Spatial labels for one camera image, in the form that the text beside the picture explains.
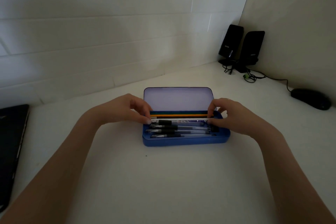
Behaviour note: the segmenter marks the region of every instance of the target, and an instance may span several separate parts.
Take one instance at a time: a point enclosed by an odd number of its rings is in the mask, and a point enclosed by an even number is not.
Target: computer mouse
[[[320,110],[328,110],[331,107],[330,99],[316,90],[293,89],[291,96]]]

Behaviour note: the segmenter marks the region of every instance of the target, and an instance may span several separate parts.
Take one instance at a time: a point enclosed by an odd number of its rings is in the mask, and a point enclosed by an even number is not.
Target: forearm
[[[64,223],[86,156],[99,128],[86,112],[0,220],[5,223]]]
[[[253,138],[260,146],[282,222],[336,223],[301,170],[283,135],[268,124]]]

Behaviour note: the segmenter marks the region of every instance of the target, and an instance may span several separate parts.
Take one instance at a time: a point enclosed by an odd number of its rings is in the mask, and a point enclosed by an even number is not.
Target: white desk
[[[320,111],[270,79],[254,84],[211,63],[183,72],[33,108],[12,199],[63,142],[80,115],[146,87],[206,86],[275,125],[336,215],[336,109]],[[277,223],[258,145],[232,133],[225,144],[147,148],[141,125],[107,124],[96,134],[68,223]]]

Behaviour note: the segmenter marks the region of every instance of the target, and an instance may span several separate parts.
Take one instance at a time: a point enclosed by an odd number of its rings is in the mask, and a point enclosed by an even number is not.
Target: right hand
[[[227,118],[209,119],[208,124],[213,124],[221,128],[228,128],[234,132],[255,137],[265,128],[272,127],[267,121],[251,112],[241,103],[227,99],[214,99],[208,108],[208,118],[212,116],[216,107],[220,107],[218,112],[227,111]]]

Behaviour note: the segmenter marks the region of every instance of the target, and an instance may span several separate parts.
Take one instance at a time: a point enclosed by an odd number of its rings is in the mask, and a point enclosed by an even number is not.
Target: cable
[[[257,73],[261,73],[263,75],[263,77],[255,76],[254,74],[251,74],[251,72],[249,72],[249,70],[257,72]],[[246,75],[244,75],[243,78],[244,78],[245,81],[247,81],[249,83],[255,83],[257,79],[263,79],[263,78],[269,78],[269,79],[272,79],[272,80],[275,80],[275,81],[287,81],[287,83],[286,83],[287,90],[289,92],[291,92],[288,88],[288,79],[275,79],[275,78],[272,78],[272,77],[269,77],[269,76],[265,75],[262,72],[259,72],[259,71],[256,71],[256,70],[253,70],[253,69],[250,69],[250,68],[247,70],[247,74],[249,75],[249,77],[246,78]]]

